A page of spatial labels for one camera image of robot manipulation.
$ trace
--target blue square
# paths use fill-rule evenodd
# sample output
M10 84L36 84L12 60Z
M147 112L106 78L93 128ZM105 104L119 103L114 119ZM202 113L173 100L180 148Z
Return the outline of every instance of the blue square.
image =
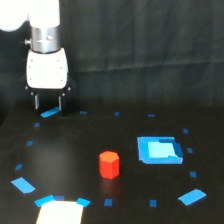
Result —
M76 203L79 205L82 205L83 207L87 207L87 205L89 205L90 201L85 200L83 198L79 198Z
M33 141L28 141L28 142L26 143L26 145L28 145L28 146L33 145Z
M35 123L34 127L35 128L39 128L40 127L40 123Z
M195 171L190 171L190 175L193 178L197 178L197 173Z
M157 207L157 202L156 202L156 200L150 200L150 207L151 207L151 208L156 208L156 207Z
M112 206L112 199L105 199L104 205L105 206Z
M187 152L188 153L193 153L193 149L192 148L187 148Z
M15 168L15 170L20 170L21 168L22 168L22 164L18 164L17 166L16 166L16 168Z
M148 117L155 117L155 114L148 114Z
M184 132L184 134L188 134L189 133L188 129L183 129L183 132Z

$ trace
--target white block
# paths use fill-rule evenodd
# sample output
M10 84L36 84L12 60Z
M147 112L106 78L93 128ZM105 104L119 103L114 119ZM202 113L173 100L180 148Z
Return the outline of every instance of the white block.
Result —
M36 224L80 224L83 206L71 201L42 205Z

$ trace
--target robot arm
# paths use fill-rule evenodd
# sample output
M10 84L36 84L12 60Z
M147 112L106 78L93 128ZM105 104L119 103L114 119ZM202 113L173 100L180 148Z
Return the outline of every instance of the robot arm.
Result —
M35 109L39 107L37 89L62 89L68 80L68 65L60 41L59 0L0 0L0 30L12 32L29 21L31 39L26 82L35 90Z

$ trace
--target red hexagonal prism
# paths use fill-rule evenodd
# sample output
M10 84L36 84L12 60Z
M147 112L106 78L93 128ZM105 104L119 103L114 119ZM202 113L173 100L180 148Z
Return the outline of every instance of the red hexagonal prism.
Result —
M100 154L100 174L104 178L113 179L119 175L119 156L116 152L106 151Z

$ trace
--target black surface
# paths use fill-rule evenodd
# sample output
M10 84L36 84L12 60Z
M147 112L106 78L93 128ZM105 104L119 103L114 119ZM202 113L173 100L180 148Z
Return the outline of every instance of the black surface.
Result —
M223 223L224 110L117 110L119 117L115 110L99 108L87 115L43 119L29 104L17 105L0 129L0 223L35 223L39 208L34 201L50 194L90 200L82 224ZM34 128L36 122L40 128ZM139 136L174 136L184 152L183 165L138 161ZM34 141L31 147L26 146L29 140ZM187 154L187 147L194 153ZM99 175L98 157L106 150L118 152L121 160L121 175L113 181ZM19 163L23 167L15 171ZM190 171L197 172L197 179ZM36 190L20 192L11 184L19 177ZM207 198L188 207L177 200L195 188ZM104 207L105 198L113 199L111 208ZM157 208L149 207L150 199L157 200Z

